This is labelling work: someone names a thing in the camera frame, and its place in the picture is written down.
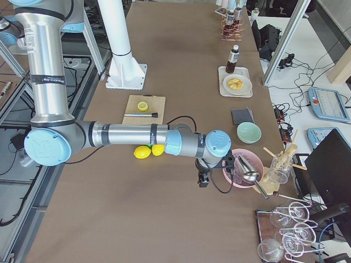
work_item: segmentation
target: computer monitor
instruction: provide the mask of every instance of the computer monitor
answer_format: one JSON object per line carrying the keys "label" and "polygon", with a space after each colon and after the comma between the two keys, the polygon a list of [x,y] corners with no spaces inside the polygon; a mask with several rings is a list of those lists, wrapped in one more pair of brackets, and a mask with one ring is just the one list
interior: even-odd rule
{"label": "computer monitor", "polygon": [[[336,129],[323,139],[305,164],[328,209],[341,203],[351,207],[351,148]],[[351,245],[351,213],[333,218]]]}

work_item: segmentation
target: white pillar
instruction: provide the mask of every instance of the white pillar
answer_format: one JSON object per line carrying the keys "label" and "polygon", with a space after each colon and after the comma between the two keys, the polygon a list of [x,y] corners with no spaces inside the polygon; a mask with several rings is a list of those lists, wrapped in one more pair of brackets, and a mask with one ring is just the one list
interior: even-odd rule
{"label": "white pillar", "polygon": [[147,66],[138,64],[132,55],[122,1],[98,0],[98,3],[113,53],[106,87],[143,89]]}

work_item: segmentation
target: metal spoon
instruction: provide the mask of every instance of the metal spoon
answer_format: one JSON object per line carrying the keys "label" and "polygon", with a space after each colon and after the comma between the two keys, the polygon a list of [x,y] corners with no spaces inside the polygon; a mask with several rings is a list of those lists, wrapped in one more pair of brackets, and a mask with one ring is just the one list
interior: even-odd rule
{"label": "metal spoon", "polygon": [[257,189],[263,195],[264,199],[268,199],[268,194],[257,181],[257,179],[259,178],[259,173],[255,170],[254,167],[250,165],[250,163],[245,158],[241,156],[238,156],[237,158],[239,161],[239,174],[241,175],[243,180],[245,182],[248,182],[249,184],[254,183]]}

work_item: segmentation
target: food on plate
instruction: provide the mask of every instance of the food on plate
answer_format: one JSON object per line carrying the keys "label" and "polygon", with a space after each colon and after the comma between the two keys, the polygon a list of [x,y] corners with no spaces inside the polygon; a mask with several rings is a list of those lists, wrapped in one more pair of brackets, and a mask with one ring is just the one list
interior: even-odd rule
{"label": "food on plate", "polygon": [[227,84],[228,84],[228,87],[233,90],[240,90],[242,89],[242,86],[243,86],[243,82],[238,78],[231,78]]}

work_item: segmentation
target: sauce bottle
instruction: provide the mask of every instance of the sauce bottle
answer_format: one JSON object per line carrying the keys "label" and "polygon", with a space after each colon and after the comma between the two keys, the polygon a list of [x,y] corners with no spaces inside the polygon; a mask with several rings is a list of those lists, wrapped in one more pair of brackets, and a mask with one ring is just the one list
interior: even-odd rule
{"label": "sauce bottle", "polygon": [[238,24],[240,24],[241,12],[242,12],[242,9],[240,7],[237,7],[234,10],[234,21],[233,21],[233,24],[234,24],[235,30],[239,29],[238,28]]}
{"label": "sauce bottle", "polygon": [[227,17],[225,18],[225,25],[223,28],[223,35],[229,36],[230,31],[234,28],[233,27],[233,22],[234,22],[234,12],[232,10],[227,12]]}
{"label": "sauce bottle", "polygon": [[234,45],[233,49],[229,53],[227,66],[225,67],[226,73],[234,72],[238,57],[239,57],[239,46]]}

